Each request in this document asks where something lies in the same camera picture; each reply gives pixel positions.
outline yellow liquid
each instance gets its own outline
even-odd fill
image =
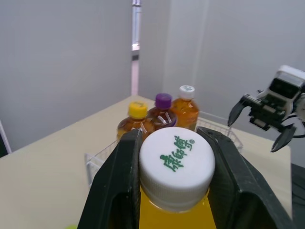
[[[195,130],[199,108],[193,100],[176,99],[173,101],[171,111],[178,117],[177,127]]]
[[[164,211],[150,202],[141,189],[140,229],[216,229],[208,198],[190,211]]]

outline yellow bottle cap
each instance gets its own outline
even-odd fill
[[[142,119],[147,115],[147,104],[137,101],[129,104],[128,115],[131,118]]]

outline orange juice bottle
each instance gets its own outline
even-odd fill
[[[207,198],[214,168],[212,148],[194,131],[152,133],[139,154],[140,229],[216,229]]]
[[[194,102],[195,88],[192,86],[184,85],[179,88],[179,98],[173,101],[171,111],[177,117],[178,127],[183,127],[189,130],[195,130],[199,114],[199,108]]]
[[[154,131],[153,124],[146,119],[147,104],[143,102],[132,102],[128,107],[128,118],[122,120],[118,125],[117,139],[133,129],[142,129],[143,141]]]

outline robotic arm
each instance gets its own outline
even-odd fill
[[[230,112],[228,126],[231,126],[242,110],[249,106],[251,107],[250,123],[265,131],[272,127],[280,132],[271,152],[283,148],[292,138],[305,137],[305,135],[294,135],[296,131],[294,124],[282,124],[289,118],[298,117],[305,128],[305,72],[283,65],[269,87],[258,93],[256,97],[245,94],[240,99]]]

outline amber liquid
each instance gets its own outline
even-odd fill
[[[173,101],[171,111],[178,117],[176,126],[193,131],[195,130],[199,108],[193,100],[184,100],[182,98],[176,99]]]
[[[141,189],[140,229],[216,229],[210,204],[203,198],[187,212],[173,213],[150,202]]]
[[[169,109],[154,107],[148,111],[147,117],[151,119],[155,130],[159,130],[164,127],[176,126],[176,114]]]
[[[120,140],[123,134],[138,128],[142,129],[143,141],[155,130],[153,124],[146,118],[133,119],[128,117],[119,123],[117,139]]]

